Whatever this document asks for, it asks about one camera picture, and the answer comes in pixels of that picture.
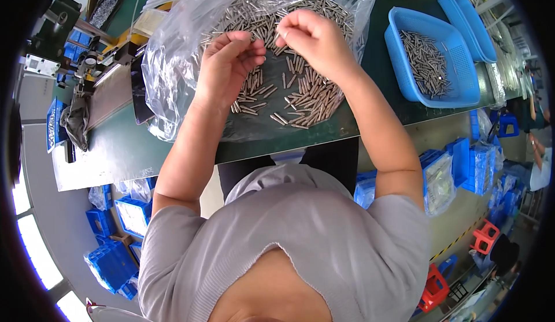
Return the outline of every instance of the workbench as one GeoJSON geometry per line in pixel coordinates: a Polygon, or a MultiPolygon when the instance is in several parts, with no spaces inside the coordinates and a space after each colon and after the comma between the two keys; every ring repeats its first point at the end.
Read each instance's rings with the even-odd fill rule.
{"type": "MultiPolygon", "coordinates": [[[[124,0],[108,28],[107,33],[118,36],[131,22],[136,0],[124,0]]],[[[147,0],[139,0],[142,8],[147,0]]],[[[447,21],[437,0],[376,0],[370,17],[368,40],[362,59],[363,69],[372,77],[399,117],[403,125],[440,118],[471,110],[433,109],[419,102],[407,101],[397,85],[384,40],[389,25],[388,13],[393,6],[418,10],[447,21]]],[[[484,63],[475,63],[480,85],[481,100],[475,108],[495,103],[484,63]]],[[[507,92],[507,99],[518,92],[507,92]]],[[[243,143],[221,142],[216,164],[257,157],[275,152],[322,144],[360,135],[355,118],[347,102],[327,121],[309,131],[296,131],[283,136],[243,143]]],[[[129,104],[111,115],[90,133],[89,151],[77,153],[74,163],[67,163],[63,147],[53,152],[53,165],[58,190],[71,190],[100,186],[158,175],[171,143],[163,142],[147,131],[147,125],[136,125],[133,105],[129,104]]]]}

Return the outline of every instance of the stool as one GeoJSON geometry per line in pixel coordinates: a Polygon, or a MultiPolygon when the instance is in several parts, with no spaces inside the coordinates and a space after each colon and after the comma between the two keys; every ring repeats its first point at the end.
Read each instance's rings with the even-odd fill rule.
{"type": "Polygon", "coordinates": [[[486,221],[486,224],[484,225],[484,227],[482,227],[482,229],[476,229],[474,230],[474,232],[472,232],[472,235],[476,237],[476,242],[474,243],[474,245],[470,245],[470,248],[487,255],[491,251],[493,243],[495,239],[497,239],[497,237],[499,236],[500,232],[499,229],[495,227],[490,221],[484,221],[486,221]],[[495,233],[492,236],[489,236],[489,231],[492,229],[495,231],[495,233]],[[487,244],[487,248],[485,250],[482,250],[480,248],[482,242],[487,244]]]}
{"type": "Polygon", "coordinates": [[[438,304],[441,304],[449,294],[449,286],[445,279],[441,276],[440,271],[434,263],[430,264],[428,269],[428,278],[426,286],[420,298],[418,307],[423,312],[430,312],[438,304]]]}

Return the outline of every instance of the woman's arm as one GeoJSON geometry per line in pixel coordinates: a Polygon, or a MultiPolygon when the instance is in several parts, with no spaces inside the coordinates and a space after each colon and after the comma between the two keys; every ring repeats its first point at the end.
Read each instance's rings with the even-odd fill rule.
{"type": "Polygon", "coordinates": [[[534,98],[530,98],[530,117],[532,120],[536,120],[536,106],[534,105],[534,98]]]}
{"type": "Polygon", "coordinates": [[[229,108],[246,74],[265,60],[264,42],[249,32],[220,35],[204,52],[197,91],[156,182],[152,216],[181,205],[200,215],[199,198],[212,171],[229,108]]]}
{"type": "Polygon", "coordinates": [[[424,209],[422,169],[414,145],[377,85],[355,61],[337,24],[296,10],[281,20],[277,30],[278,46],[287,43],[343,90],[378,169],[376,198],[406,195],[424,209]]]}

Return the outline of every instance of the gray cloth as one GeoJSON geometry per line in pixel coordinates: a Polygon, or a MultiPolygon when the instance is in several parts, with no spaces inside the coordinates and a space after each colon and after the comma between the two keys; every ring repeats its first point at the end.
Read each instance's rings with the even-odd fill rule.
{"type": "Polygon", "coordinates": [[[222,293],[260,255],[280,247],[299,277],[323,296],[333,321],[408,320],[428,273],[427,216],[398,195],[380,197],[364,210],[338,192],[339,181],[319,188],[329,175],[298,168],[306,171],[295,183],[288,183],[287,173],[295,168],[257,169],[234,188],[237,199],[208,220],[181,206],[157,212],[142,247],[144,316],[207,321],[222,293]]]}
{"type": "Polygon", "coordinates": [[[71,105],[62,110],[60,115],[60,125],[73,143],[83,151],[89,149],[89,137],[87,123],[89,122],[89,109],[83,97],[74,94],[71,105]]]}

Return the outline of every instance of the pile of metal pins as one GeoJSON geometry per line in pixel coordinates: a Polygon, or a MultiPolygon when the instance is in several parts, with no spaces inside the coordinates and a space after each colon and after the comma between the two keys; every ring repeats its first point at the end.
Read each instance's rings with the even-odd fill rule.
{"type": "MultiPolygon", "coordinates": [[[[253,40],[255,38],[262,39],[264,46],[272,50],[276,56],[282,53],[288,54],[284,62],[287,62],[290,75],[287,76],[283,73],[281,84],[274,85],[268,82],[264,84],[262,69],[260,66],[254,68],[247,74],[239,96],[232,105],[232,112],[258,116],[258,110],[267,106],[266,98],[278,89],[283,88],[285,90],[293,86],[296,92],[284,97],[286,102],[284,109],[289,108],[292,111],[289,111],[287,115],[296,117],[288,120],[284,118],[285,115],[273,113],[270,118],[282,125],[302,129],[309,129],[312,125],[326,121],[345,98],[343,92],[333,82],[312,69],[302,56],[287,45],[277,47],[275,45],[277,39],[275,27],[289,12],[297,9],[308,9],[335,21],[340,27],[345,40],[351,42],[354,16],[333,0],[303,0],[272,14],[263,14],[266,11],[257,7],[256,1],[236,0],[233,2],[214,30],[203,34],[204,38],[200,43],[201,48],[206,48],[212,39],[224,32],[249,31],[253,34],[253,40]]],[[[356,47],[354,51],[359,51],[358,60],[360,61],[364,51],[364,39],[360,37],[351,46],[356,47]]]]}
{"type": "Polygon", "coordinates": [[[443,53],[434,45],[436,40],[403,30],[399,35],[420,92],[434,99],[435,96],[441,98],[452,90],[451,82],[447,80],[447,61],[443,53]]]}

